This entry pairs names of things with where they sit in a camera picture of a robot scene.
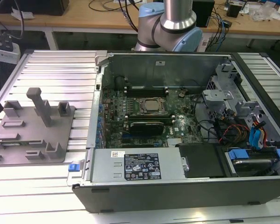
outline power supply label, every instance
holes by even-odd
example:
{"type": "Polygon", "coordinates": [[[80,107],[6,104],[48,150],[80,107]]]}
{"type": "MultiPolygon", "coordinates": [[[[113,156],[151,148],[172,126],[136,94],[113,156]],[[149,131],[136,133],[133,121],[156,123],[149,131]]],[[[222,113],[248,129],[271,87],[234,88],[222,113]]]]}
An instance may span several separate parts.
{"type": "Polygon", "coordinates": [[[158,154],[125,154],[124,178],[127,181],[161,179],[158,154]]]}

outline white plastic bag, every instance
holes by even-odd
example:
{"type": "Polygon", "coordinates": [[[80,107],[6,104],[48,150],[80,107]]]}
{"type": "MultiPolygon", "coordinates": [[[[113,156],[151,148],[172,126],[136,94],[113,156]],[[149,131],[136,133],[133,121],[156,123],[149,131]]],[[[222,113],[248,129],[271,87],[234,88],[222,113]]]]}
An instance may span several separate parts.
{"type": "Polygon", "coordinates": [[[275,3],[266,1],[264,5],[262,5],[259,9],[250,10],[249,15],[253,19],[254,22],[271,20],[271,15],[276,11],[273,7],[275,3]]]}

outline motherboard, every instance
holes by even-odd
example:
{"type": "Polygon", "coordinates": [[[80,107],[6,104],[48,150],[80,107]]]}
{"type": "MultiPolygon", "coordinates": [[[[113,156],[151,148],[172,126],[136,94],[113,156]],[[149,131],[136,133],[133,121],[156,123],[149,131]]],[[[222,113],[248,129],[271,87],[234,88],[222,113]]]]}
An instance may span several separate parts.
{"type": "Polygon", "coordinates": [[[175,147],[202,142],[193,112],[194,95],[170,89],[159,96],[103,89],[105,147],[175,147]]]}

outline black box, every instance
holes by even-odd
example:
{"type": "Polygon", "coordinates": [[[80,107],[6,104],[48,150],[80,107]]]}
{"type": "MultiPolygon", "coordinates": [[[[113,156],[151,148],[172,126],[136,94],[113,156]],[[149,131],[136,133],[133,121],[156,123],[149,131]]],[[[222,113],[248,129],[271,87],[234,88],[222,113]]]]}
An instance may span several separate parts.
{"type": "Polygon", "coordinates": [[[238,5],[229,5],[227,16],[237,18],[239,11],[242,9],[242,6],[238,5]]]}
{"type": "Polygon", "coordinates": [[[214,0],[194,0],[192,10],[197,15],[197,27],[207,27],[213,10],[214,0]]]}
{"type": "MultiPolygon", "coordinates": [[[[20,10],[33,14],[63,15],[69,0],[17,0],[20,10]]],[[[0,13],[11,13],[12,7],[17,9],[14,0],[5,0],[0,7],[0,13]]]]}

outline workbench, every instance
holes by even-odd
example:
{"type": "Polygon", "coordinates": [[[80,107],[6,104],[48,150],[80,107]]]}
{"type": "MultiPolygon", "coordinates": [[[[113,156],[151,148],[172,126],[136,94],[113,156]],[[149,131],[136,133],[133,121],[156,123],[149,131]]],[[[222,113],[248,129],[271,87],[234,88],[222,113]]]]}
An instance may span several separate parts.
{"type": "MultiPolygon", "coordinates": [[[[220,4],[224,0],[216,0],[215,7],[223,19],[233,24],[227,37],[247,39],[280,40],[280,21],[253,22],[249,15],[239,14],[237,18],[226,17],[226,11],[220,4]]],[[[83,33],[117,33],[136,34],[123,17],[122,12],[97,12],[88,7],[89,0],[70,0],[70,4],[63,16],[35,15],[33,20],[25,20],[25,30],[43,31],[51,50],[58,49],[54,32],[83,32],[83,33]]],[[[104,10],[100,0],[91,4],[93,8],[104,10]]],[[[109,7],[119,7],[118,4],[109,3],[109,7]]],[[[129,6],[129,12],[135,25],[138,24],[138,11],[129,6]]],[[[20,21],[9,14],[0,14],[1,22],[10,30],[20,30],[20,21]]],[[[205,42],[217,32],[217,23],[210,19],[207,28],[202,28],[203,40],[199,51],[205,51],[205,42]]]]}
{"type": "MultiPolygon", "coordinates": [[[[2,88],[2,104],[18,100],[22,106],[32,106],[26,91],[40,87],[43,99],[49,100],[50,105],[67,100],[76,111],[64,163],[0,167],[0,223],[229,223],[230,219],[239,219],[244,223],[280,224],[280,197],[252,206],[88,213],[68,186],[67,177],[68,165],[85,158],[96,77],[95,53],[37,50],[24,54],[2,88]]],[[[280,69],[258,53],[240,56],[280,109],[280,69]]],[[[253,93],[246,84],[242,85],[253,100],[253,93]]],[[[0,113],[0,122],[3,117],[4,112],[0,113]]]]}

